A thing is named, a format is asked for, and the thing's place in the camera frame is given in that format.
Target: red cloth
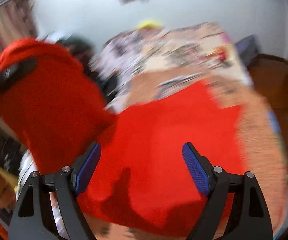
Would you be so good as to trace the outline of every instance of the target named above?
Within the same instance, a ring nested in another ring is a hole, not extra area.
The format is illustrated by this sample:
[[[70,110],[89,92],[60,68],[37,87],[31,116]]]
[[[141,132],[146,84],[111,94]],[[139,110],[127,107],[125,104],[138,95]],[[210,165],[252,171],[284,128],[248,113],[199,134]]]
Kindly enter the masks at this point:
[[[101,144],[100,162],[78,199],[84,213],[158,235],[187,236],[205,199],[183,161],[183,144],[192,142],[227,172],[244,173],[235,140],[240,106],[218,109],[201,82],[114,118],[69,54],[57,45],[26,42],[32,49],[14,53],[23,44],[13,45],[0,69],[38,51],[37,68],[0,94],[0,113],[42,173],[70,164],[92,140]]]
[[[60,45],[15,41],[1,54],[0,71],[28,57],[37,58],[36,69],[0,93],[0,115],[31,150],[40,173],[57,172],[83,154],[116,116],[103,110],[99,87]]]

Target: blue gripper pad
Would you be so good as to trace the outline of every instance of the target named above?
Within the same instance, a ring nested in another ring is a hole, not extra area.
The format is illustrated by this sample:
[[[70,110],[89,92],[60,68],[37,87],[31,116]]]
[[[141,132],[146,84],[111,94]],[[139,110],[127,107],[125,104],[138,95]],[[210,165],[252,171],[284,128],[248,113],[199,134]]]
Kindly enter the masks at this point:
[[[209,188],[209,178],[187,143],[183,145],[182,153],[183,159],[198,192],[208,196],[211,193]]]
[[[76,186],[74,190],[75,196],[79,196],[82,192],[86,191],[89,181],[92,178],[101,157],[101,146],[99,143],[97,143],[93,149],[87,149],[86,153],[89,150],[92,152],[89,154],[89,157],[86,159],[76,176]]]

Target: yellow object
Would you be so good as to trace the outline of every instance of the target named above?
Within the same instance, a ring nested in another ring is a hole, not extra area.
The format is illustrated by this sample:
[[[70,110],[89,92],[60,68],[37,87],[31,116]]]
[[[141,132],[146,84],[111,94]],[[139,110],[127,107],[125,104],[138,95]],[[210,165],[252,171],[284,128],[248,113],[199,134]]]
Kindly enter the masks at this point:
[[[142,28],[162,28],[163,25],[160,22],[157,21],[144,21],[142,24],[140,24],[137,29],[142,29]]]

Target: striped curtain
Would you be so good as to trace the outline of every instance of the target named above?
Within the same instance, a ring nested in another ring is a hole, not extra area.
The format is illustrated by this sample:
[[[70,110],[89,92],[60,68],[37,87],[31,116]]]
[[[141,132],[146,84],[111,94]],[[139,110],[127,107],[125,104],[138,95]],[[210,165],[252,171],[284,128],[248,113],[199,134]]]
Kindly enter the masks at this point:
[[[10,0],[0,6],[0,54],[12,41],[36,36],[29,0]]]

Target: blue object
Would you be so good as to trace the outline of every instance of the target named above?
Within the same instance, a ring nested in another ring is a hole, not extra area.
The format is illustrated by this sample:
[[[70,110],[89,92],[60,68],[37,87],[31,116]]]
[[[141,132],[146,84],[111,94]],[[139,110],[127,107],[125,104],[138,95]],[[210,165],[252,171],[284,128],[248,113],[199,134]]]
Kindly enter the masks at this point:
[[[192,176],[198,192],[208,196],[211,193],[209,188],[209,179],[206,172],[202,168],[202,165],[199,163],[194,152],[186,143],[183,146],[182,153],[188,171]]]
[[[89,184],[90,179],[92,178],[96,166],[101,157],[101,146],[99,143],[96,143],[95,147],[92,145],[86,150],[88,158],[84,162],[82,168],[76,176],[76,186],[75,186],[75,196],[79,196],[84,192]]]

